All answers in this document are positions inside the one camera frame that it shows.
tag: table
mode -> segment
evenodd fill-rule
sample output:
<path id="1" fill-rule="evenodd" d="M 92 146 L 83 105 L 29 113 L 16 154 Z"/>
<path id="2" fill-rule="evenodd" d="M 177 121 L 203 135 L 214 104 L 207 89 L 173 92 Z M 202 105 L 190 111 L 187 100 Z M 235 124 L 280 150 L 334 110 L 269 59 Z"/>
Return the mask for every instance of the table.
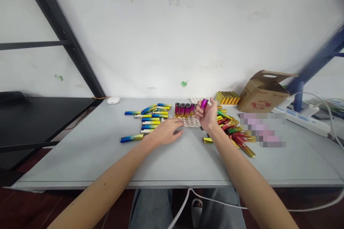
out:
<path id="1" fill-rule="evenodd" d="M 11 188 L 40 191 L 84 189 L 138 142 L 121 144 L 120 138 L 140 133 L 141 119 L 125 111 L 142 110 L 154 103 L 189 103 L 187 99 L 122 99 L 101 103 L 65 139 Z M 238 118 L 236 108 L 228 114 Z M 248 143 L 255 158 L 243 155 L 274 187 L 342 186 L 344 152 L 331 140 L 287 121 L 286 148 L 262 148 Z M 185 128 L 175 143 L 151 153 L 128 188 L 217 187 L 231 185 L 214 145 L 204 144 L 206 133 Z"/>
<path id="2" fill-rule="evenodd" d="M 49 97 L 0 103 L 0 147 L 50 141 L 94 103 L 92 98 Z M 0 169 L 14 170 L 32 153 L 34 149 L 0 153 Z"/>

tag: floor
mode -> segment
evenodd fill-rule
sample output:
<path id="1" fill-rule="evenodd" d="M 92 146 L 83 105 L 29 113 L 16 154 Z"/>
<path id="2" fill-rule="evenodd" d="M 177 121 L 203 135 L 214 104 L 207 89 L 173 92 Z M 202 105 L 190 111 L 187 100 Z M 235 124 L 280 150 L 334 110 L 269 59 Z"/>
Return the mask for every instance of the floor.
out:
<path id="1" fill-rule="evenodd" d="M 21 172 L 27 172 L 50 149 L 42 149 L 22 167 Z M 286 207 L 304 209 L 325 204 L 338 195 L 338 188 L 275 188 Z M 50 191 L 43 194 L 0 189 L 0 228 L 1 229 L 44 229 L 76 198 L 81 191 Z M 96 225 L 97 229 L 119 228 L 127 229 L 134 190 L 125 190 L 118 201 Z M 186 196 L 186 189 L 173 190 L 172 212 L 175 215 Z M 189 197 L 186 207 L 191 206 L 193 196 Z M 319 211 L 291 213 L 298 226 L 303 228 L 344 228 L 344 201 Z M 243 211 L 248 229 L 258 229 L 258 225 L 249 211 Z M 190 208 L 185 208 L 178 223 L 189 227 L 191 222 Z"/>

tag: green stain on wall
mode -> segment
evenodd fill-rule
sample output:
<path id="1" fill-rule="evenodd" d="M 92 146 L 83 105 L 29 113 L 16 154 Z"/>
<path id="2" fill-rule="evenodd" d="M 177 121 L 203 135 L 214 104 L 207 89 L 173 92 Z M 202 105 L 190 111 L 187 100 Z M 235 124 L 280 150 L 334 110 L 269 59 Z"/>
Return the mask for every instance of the green stain on wall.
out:
<path id="1" fill-rule="evenodd" d="M 188 81 L 186 81 L 186 82 L 185 82 L 185 81 L 182 81 L 180 84 L 181 84 L 181 86 L 182 86 L 183 88 L 185 88 L 185 87 L 187 86 L 187 82 L 188 82 Z"/>
<path id="2" fill-rule="evenodd" d="M 55 78 L 58 79 L 60 82 L 63 81 L 62 75 L 57 75 L 57 74 L 55 74 Z"/>

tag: white cable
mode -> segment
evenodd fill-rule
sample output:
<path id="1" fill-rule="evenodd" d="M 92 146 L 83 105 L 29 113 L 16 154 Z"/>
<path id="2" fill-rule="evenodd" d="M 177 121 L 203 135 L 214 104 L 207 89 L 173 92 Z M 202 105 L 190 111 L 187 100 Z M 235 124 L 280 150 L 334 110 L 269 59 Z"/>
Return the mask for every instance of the white cable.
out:
<path id="1" fill-rule="evenodd" d="M 332 134 L 334 136 L 334 138 L 336 139 L 336 141 L 338 142 L 339 146 L 341 146 L 341 148 L 343 149 L 344 151 L 344 146 L 341 144 L 341 142 L 339 141 L 337 135 L 336 135 L 336 132 L 334 131 L 334 127 L 333 127 L 333 116 L 332 116 L 332 112 L 331 112 L 331 109 L 329 107 L 329 105 L 323 100 L 321 99 L 320 97 L 318 97 L 317 95 L 314 95 L 312 93 L 308 93 L 308 92 L 297 92 L 295 93 L 294 95 L 296 94 L 309 94 L 309 95 L 313 95 L 314 97 L 318 98 L 327 108 L 327 111 L 329 112 L 329 115 L 330 115 L 330 124 L 331 124 L 331 130 L 332 130 Z M 341 176 L 340 173 L 338 173 L 336 171 L 336 173 L 339 175 L 339 177 L 342 179 L 342 181 L 344 181 L 344 178 Z M 314 210 L 319 210 L 319 209 L 324 209 L 324 208 L 328 208 L 330 206 L 333 206 L 335 204 L 337 204 L 338 202 L 340 202 L 342 200 L 342 198 L 344 197 L 344 188 L 341 190 L 341 193 L 338 195 L 338 197 L 325 204 L 325 205 L 321 205 L 321 206 L 318 206 L 318 207 L 315 207 L 315 208 L 309 208 L 309 209 L 288 209 L 289 212 L 307 212 L 307 211 L 314 211 Z"/>
<path id="2" fill-rule="evenodd" d="M 336 135 L 336 133 L 335 133 L 335 131 L 334 131 L 333 122 L 332 122 L 332 121 L 333 121 L 333 117 L 332 117 L 332 112 L 331 112 L 331 109 L 330 109 L 329 105 L 328 105 L 323 99 L 321 99 L 320 97 L 318 97 L 317 95 L 314 95 L 314 94 L 312 94 L 312 93 L 308 93 L 308 92 L 297 92 L 297 93 L 295 93 L 294 95 L 296 95 L 296 94 L 310 94 L 310 95 L 313 95 L 313 96 L 317 97 L 318 99 L 320 99 L 320 101 L 326 106 L 326 108 L 327 108 L 327 110 L 328 110 L 328 112 L 329 112 L 329 115 L 330 115 L 330 124 L 331 124 L 331 130 L 332 130 L 333 136 L 334 136 L 334 138 L 337 140 L 339 146 L 341 146 L 341 148 L 342 148 L 343 151 L 344 151 L 344 146 L 341 144 L 341 142 L 339 141 L 339 139 L 338 139 L 338 137 L 337 137 L 337 135 Z M 341 176 L 341 174 L 338 173 L 337 171 L 336 171 L 336 173 L 337 173 L 337 174 L 339 175 L 339 177 L 344 181 L 344 178 Z M 220 202 L 220 201 L 217 201 L 217 200 L 208 199 L 208 198 L 206 198 L 206 197 L 203 197 L 203 196 L 198 195 L 197 193 L 195 193 L 195 191 L 193 190 L 193 188 L 189 188 L 189 189 L 187 190 L 187 194 L 186 194 L 186 197 L 185 197 L 185 200 L 184 200 L 183 205 L 180 207 L 180 210 L 178 211 L 176 217 L 173 219 L 172 223 L 170 224 L 170 226 L 169 226 L 167 229 L 172 229 L 173 226 L 175 225 L 175 223 L 177 222 L 177 220 L 178 220 L 180 214 L 182 213 L 182 211 L 183 211 L 183 209 L 184 209 L 184 207 L 185 207 L 185 205 L 186 205 L 186 202 L 187 202 L 187 199 L 188 199 L 188 197 L 189 197 L 190 191 L 192 191 L 196 196 L 198 196 L 198 197 L 200 197 L 200 198 L 202 198 L 202 199 L 206 199 L 206 200 L 210 200 L 210 201 L 213 201 L 213 202 L 217 202 L 217 203 L 220 203 L 220 204 L 222 204 L 222 205 L 230 206 L 230 207 L 233 207 L 233 208 L 247 209 L 246 207 L 235 206 L 235 205 L 231 205 L 231 204 L 228 204 L 228 203 Z M 308 212 L 308 211 L 314 211 L 314 210 L 319 210 L 319 209 L 328 208 L 328 207 L 333 206 L 333 205 L 337 204 L 338 202 L 340 202 L 340 201 L 342 200 L 343 197 L 344 197 L 344 188 L 342 189 L 341 193 L 338 195 L 338 197 L 337 197 L 335 200 L 333 200 L 333 201 L 331 201 L 331 202 L 329 202 L 329 203 L 327 203 L 327 204 L 325 204 L 325 205 L 321 205 L 321 206 L 314 207 L 314 208 L 309 208 L 309 209 L 288 209 L 288 211 L 289 211 L 289 212 Z"/>

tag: leg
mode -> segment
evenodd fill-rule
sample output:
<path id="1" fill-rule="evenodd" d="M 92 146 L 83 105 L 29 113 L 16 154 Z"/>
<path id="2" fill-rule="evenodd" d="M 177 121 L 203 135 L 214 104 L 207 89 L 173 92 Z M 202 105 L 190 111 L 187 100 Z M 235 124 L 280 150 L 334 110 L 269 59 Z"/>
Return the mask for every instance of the leg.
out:
<path id="1" fill-rule="evenodd" d="M 167 228 L 173 220 L 171 189 L 137 189 L 129 229 Z"/>
<path id="2" fill-rule="evenodd" d="M 239 194 L 233 187 L 205 189 L 204 197 L 240 206 Z M 224 206 L 220 203 L 202 199 L 200 229 L 246 229 L 241 209 Z"/>

